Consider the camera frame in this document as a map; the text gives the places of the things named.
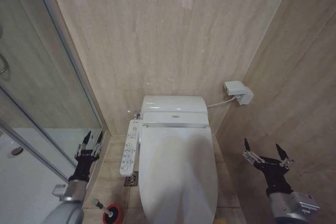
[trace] white outlet box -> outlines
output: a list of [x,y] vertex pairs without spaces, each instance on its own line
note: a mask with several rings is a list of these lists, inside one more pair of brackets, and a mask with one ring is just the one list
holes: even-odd
[[240,105],[247,105],[250,103],[250,101],[253,98],[253,93],[251,91],[251,89],[249,89],[248,87],[245,87],[247,93],[246,94],[241,94],[241,95],[237,95],[236,100],[238,101],[238,103]]
[[247,94],[248,92],[241,81],[226,81],[224,88],[228,95]]

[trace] shower enclosure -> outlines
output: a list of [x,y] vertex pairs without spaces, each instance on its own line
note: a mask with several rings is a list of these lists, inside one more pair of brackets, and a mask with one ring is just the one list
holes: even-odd
[[102,121],[44,0],[0,0],[0,222],[40,223]]

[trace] robotic hand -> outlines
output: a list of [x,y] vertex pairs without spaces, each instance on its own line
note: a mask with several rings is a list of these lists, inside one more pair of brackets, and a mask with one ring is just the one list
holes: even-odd
[[312,196],[291,189],[284,175],[289,171],[289,166],[294,160],[289,159],[287,153],[278,144],[276,147],[281,161],[251,152],[245,139],[243,156],[255,168],[262,171],[266,178],[268,186],[266,194],[270,200],[275,222],[309,224],[309,215],[320,207]]
[[81,224],[83,221],[82,205],[89,182],[90,168],[99,159],[101,151],[102,132],[92,150],[87,150],[91,131],[78,146],[75,159],[78,161],[75,173],[69,178],[68,186],[56,185],[53,195],[62,201],[43,221],[43,224]]

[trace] white toilet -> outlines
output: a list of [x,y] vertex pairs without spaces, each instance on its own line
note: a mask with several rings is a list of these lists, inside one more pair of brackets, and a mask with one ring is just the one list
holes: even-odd
[[202,97],[147,95],[141,109],[139,189],[150,224],[212,224],[217,172]]

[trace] toilet tank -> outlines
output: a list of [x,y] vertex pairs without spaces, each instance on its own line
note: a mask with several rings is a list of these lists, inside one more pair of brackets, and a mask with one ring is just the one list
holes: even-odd
[[208,113],[202,97],[146,95],[141,119],[147,127],[208,127]]

